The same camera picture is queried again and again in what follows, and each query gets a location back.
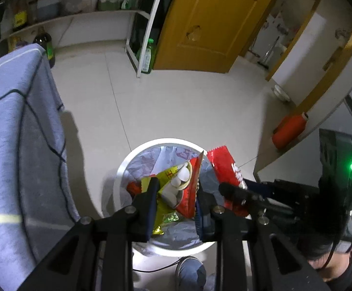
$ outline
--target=yellow door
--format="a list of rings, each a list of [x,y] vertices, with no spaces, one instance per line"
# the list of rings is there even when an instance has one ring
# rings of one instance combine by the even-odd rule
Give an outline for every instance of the yellow door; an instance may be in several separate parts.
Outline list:
[[[173,0],[154,69],[228,72],[270,0]]]

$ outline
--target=bottle label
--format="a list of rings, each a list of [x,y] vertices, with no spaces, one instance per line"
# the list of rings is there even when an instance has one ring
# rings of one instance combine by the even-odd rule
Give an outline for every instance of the bottle label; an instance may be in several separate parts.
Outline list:
[[[22,11],[14,15],[13,28],[17,28],[27,22],[27,12]]]
[[[151,58],[150,49],[146,48],[144,64],[142,65],[142,72],[149,72],[150,58]]]
[[[53,48],[51,41],[47,42],[47,57],[48,60],[51,60],[53,58]]]

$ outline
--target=floor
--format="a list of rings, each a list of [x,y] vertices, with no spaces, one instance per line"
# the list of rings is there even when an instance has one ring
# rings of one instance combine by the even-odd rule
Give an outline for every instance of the floor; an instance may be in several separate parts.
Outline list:
[[[69,179],[81,215],[102,215],[104,189],[125,156],[144,142],[180,138],[206,150],[227,145],[245,178],[274,152],[271,132],[288,108],[264,71],[238,58],[229,73],[152,71],[137,79],[122,42],[60,49],[52,69],[65,104]],[[215,246],[195,255],[215,271]],[[135,252],[133,267],[152,270],[177,258]],[[136,287],[173,290],[175,267],[135,273]]]

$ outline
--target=shoe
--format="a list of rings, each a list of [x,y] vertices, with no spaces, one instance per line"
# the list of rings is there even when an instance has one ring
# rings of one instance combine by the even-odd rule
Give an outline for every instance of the shoe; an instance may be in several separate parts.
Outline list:
[[[206,272],[204,265],[200,260],[193,256],[186,256],[180,259],[175,272],[175,291],[182,291],[180,289],[181,282],[184,285],[188,285],[188,289],[192,289],[190,287],[196,285],[196,288],[193,288],[194,290],[202,290],[205,280]]]

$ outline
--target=green bottle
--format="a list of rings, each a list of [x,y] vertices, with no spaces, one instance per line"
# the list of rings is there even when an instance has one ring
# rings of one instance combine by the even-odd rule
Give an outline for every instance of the green bottle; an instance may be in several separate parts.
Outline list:
[[[49,66],[52,68],[55,65],[55,54],[52,48],[52,38],[48,34],[43,26],[40,26],[37,31],[37,36],[34,38],[33,43],[39,44],[47,52],[47,57],[49,61]]]
[[[155,48],[154,48],[154,40],[152,38],[148,39],[148,45],[146,46],[145,53],[143,54],[144,56],[144,61],[142,64],[142,73],[149,74],[154,65],[154,58],[155,58]]]

